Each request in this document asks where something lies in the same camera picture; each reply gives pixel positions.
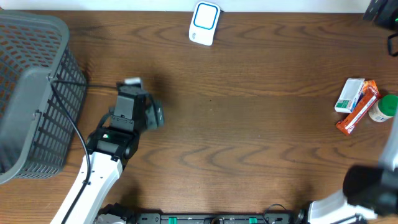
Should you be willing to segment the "white Panadol medicine box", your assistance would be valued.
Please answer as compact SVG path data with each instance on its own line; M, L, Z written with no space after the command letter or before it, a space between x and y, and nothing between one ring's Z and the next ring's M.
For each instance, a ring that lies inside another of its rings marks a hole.
M340 96L335 104L335 111L338 113L352 113L362 95L364 78L347 79Z

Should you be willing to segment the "orange snack packet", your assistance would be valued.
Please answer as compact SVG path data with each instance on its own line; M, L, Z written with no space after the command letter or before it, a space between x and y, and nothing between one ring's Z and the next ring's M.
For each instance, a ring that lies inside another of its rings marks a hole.
M345 135L350 135L361 118L369 111L380 98L380 93L373 87L366 89L364 96L355 109L344 120L337 122L336 127Z

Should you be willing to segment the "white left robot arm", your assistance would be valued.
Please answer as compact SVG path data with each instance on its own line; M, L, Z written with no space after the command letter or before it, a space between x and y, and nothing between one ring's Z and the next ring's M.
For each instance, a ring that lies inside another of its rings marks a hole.
M119 94L115 109L83 142L79 173L52 223L94 223L108 192L137 152L141 134L163 125L162 106L151 94Z

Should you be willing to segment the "green lid jar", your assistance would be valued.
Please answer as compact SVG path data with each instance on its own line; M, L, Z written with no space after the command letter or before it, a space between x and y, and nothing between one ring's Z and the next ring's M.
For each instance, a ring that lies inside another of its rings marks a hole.
M397 96L386 95L377 100L368 111L369 117L378 123L393 118L397 112Z

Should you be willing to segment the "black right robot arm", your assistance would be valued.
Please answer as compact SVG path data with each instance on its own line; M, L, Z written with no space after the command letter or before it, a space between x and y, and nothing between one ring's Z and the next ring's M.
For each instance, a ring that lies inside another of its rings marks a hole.
M397 96L381 96L371 85L362 88L363 95L353 112L337 128L350 134L356 123L372 110L380 120L397 119ZM397 123L379 158L379 165L352 166L346 173L343 188L299 211L290 223L367 223L377 217L397 213Z

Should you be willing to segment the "orange Kleenex tissue pack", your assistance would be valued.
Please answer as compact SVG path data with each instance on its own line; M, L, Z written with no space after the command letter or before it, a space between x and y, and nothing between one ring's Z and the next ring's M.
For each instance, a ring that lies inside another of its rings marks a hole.
M375 80L366 80L364 81L363 93L367 91L367 89L372 88L376 92L379 92Z

